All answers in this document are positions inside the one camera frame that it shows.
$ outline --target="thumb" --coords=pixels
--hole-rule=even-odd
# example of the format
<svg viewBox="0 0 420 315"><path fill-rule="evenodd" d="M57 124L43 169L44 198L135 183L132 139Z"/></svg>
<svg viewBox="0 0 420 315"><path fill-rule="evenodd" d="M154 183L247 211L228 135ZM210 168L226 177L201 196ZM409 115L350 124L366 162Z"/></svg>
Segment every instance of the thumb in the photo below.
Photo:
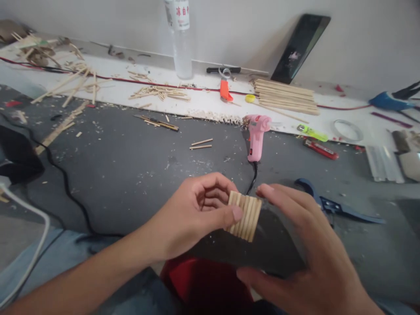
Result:
<svg viewBox="0 0 420 315"><path fill-rule="evenodd" d="M242 219L243 212L238 206L224 206L212 211L203 212L206 233L211 233L221 228L227 228Z"/></svg>
<svg viewBox="0 0 420 315"><path fill-rule="evenodd" d="M284 302L288 300L290 293L287 281L250 267L239 268L236 275L240 281L246 286L252 287L263 299L279 308L284 308Z"/></svg>

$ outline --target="red wire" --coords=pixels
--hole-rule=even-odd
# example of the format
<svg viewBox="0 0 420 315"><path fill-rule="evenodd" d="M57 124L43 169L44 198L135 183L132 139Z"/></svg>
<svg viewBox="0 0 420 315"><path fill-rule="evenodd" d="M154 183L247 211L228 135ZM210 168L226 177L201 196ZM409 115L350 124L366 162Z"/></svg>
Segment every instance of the red wire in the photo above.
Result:
<svg viewBox="0 0 420 315"><path fill-rule="evenodd" d="M23 67L27 67L27 68L31 68L31 69L38 69L38 70L43 70L43 71L48 71L43 67L39 67L39 66L27 66L24 65L24 63L19 63L16 61L12 61L3 57L0 57L0 60L12 63L12 64L17 64ZM70 73L75 73L74 71L71 70L65 70L65 69L58 69L58 68L54 68L57 70L62 71L63 73L65 72L70 72ZM152 85L152 86L160 86L160 87L165 87L165 88L180 88L180 89L185 89L185 90L194 90L194 91L212 91L212 92L220 92L220 89L210 89L210 88L200 88L200 87L184 87L184 86L176 86L176 85L166 85L166 84L159 84L159 83L152 83L152 82L143 82L143 81L135 81L135 80L128 80L128 79L122 79L122 78L113 78L113 77L103 77L103 76L99 76L97 75L96 77L101 78L101 79L106 79L106 80L113 80L113 81L121 81L121 82L130 82L130 83L138 83L138 84L145 84L145 85ZM233 94L238 94L238 95L247 95L250 93L244 93L244 92L236 92L236 91L229 91L230 93ZM353 108L340 108L340 107L331 107L331 106L324 106L324 105L317 105L319 108L324 108L324 109L335 109L335 110L355 110L355 109L363 109L363 108L367 108L369 106L372 105L365 105L365 106L359 106L359 107L353 107Z"/></svg>
<svg viewBox="0 0 420 315"><path fill-rule="evenodd" d="M320 108L325 108L325 109L336 109L336 110L355 110L355 109L362 109L362 108L367 108L370 107L372 105L364 105L364 106L359 106L359 107L352 107L352 108L340 108L340 107L331 107L331 106L324 106L324 105L317 105Z"/></svg>

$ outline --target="glued popsicle stick bundle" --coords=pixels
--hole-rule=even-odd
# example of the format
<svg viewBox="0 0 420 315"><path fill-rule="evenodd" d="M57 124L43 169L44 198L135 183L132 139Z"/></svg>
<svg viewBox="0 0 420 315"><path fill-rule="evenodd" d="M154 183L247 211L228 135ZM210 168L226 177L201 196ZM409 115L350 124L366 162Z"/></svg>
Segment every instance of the glued popsicle stick bundle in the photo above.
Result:
<svg viewBox="0 0 420 315"><path fill-rule="evenodd" d="M236 237L252 242L257 229L262 203L258 198L244 196L238 192L231 191L228 204L239 206L244 215L237 224L228 227L226 231Z"/></svg>

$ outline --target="blue pliers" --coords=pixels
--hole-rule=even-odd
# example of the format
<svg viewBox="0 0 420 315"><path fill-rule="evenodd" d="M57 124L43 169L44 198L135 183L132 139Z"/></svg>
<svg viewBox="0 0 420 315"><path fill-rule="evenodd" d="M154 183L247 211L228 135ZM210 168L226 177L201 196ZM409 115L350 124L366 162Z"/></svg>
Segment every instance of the blue pliers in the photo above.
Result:
<svg viewBox="0 0 420 315"><path fill-rule="evenodd" d="M334 227L334 223L331 222L330 217L328 216L329 213L331 214L338 214L344 217L348 217L352 220L366 222L366 223L377 223L377 224L385 224L386 221L380 217L370 217L361 213L354 211L352 208L346 205L341 205L332 201L330 199L324 198L315 191L315 187L312 185L310 181L305 178L299 178L294 182L296 185L302 187L304 191L314 197L316 203L320 205L322 212L327 216L330 224Z"/></svg>

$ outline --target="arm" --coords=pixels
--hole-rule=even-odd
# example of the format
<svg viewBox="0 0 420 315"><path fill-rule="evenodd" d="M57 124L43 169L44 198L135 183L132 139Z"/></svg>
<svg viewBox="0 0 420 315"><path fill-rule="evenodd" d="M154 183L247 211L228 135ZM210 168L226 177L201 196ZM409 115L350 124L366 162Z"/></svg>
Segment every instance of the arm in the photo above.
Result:
<svg viewBox="0 0 420 315"><path fill-rule="evenodd" d="M242 217L226 206L236 186L218 173L185 180L138 230L19 299L1 315L89 314L151 264L192 248L208 233Z"/></svg>
<svg viewBox="0 0 420 315"><path fill-rule="evenodd" d="M282 185L262 184L257 194L290 219L306 249L306 270L278 279L240 268L238 278L288 314L384 315L370 299L359 276L315 200Z"/></svg>

